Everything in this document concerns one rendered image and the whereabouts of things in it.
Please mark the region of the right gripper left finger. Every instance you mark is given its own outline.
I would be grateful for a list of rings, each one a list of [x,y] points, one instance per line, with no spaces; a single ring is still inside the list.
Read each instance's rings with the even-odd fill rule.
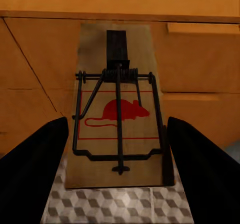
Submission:
[[[69,136],[52,120],[0,159],[0,224],[40,224]]]

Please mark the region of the mousetrap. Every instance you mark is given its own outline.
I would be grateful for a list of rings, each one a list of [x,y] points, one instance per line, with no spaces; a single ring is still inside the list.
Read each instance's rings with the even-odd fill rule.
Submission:
[[[79,33],[65,189],[175,186],[150,25]]]

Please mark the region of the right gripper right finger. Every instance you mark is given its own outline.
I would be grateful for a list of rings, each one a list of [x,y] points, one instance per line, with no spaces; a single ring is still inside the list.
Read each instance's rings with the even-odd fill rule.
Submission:
[[[240,164],[184,120],[167,136],[194,224],[240,224]]]

